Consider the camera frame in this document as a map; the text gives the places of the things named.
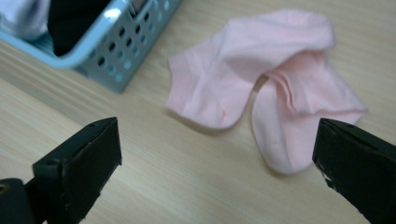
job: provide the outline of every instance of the white cloth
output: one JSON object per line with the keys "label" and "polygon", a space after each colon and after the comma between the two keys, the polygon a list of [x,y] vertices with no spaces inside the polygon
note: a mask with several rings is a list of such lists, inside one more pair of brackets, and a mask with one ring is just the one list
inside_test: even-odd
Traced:
{"label": "white cloth", "polygon": [[47,32],[50,0],[0,0],[0,29],[22,39]]}

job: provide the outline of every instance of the pink sock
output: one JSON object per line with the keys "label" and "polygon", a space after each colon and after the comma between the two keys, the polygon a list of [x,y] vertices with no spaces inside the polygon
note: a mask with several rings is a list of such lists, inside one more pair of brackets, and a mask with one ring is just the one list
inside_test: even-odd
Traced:
{"label": "pink sock", "polygon": [[312,163],[320,118],[355,123],[366,112],[323,52],[302,52],[269,73],[254,106],[252,123],[267,164],[283,174]]}
{"label": "pink sock", "polygon": [[262,74],[304,50],[333,45],[326,17],[299,9],[229,21],[204,43],[169,58],[166,105],[214,129],[235,124]]}

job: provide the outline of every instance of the basket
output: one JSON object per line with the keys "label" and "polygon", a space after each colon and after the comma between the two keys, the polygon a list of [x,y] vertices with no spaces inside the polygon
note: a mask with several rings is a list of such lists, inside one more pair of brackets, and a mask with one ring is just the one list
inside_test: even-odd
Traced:
{"label": "basket", "polygon": [[108,89],[121,92],[134,76],[181,0],[147,0],[137,15],[129,0],[111,1],[67,54],[53,53],[45,34],[33,42],[0,31],[0,39],[59,69],[75,69]]}

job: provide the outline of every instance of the wooden table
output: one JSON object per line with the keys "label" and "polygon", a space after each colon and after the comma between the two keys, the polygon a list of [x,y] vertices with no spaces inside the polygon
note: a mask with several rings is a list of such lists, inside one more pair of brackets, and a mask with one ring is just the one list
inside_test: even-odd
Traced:
{"label": "wooden table", "polygon": [[357,125],[396,144],[396,1],[185,0],[122,94],[55,70],[0,42],[0,179],[31,165],[83,126],[118,117],[123,165],[83,223],[368,223],[311,166],[291,176],[265,165],[250,124],[252,99],[226,131],[170,113],[168,55],[234,17],[300,7],[326,14],[330,62],[370,109]]}

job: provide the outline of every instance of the blue plastic basket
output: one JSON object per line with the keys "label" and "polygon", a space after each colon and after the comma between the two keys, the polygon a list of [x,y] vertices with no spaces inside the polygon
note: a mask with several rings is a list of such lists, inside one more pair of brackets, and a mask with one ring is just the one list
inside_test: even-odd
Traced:
{"label": "blue plastic basket", "polygon": [[53,53],[46,34],[26,42],[0,31],[0,39],[52,67],[75,69],[103,86],[121,92],[143,62],[181,0],[147,0],[137,15],[129,0],[111,1],[67,54]]}

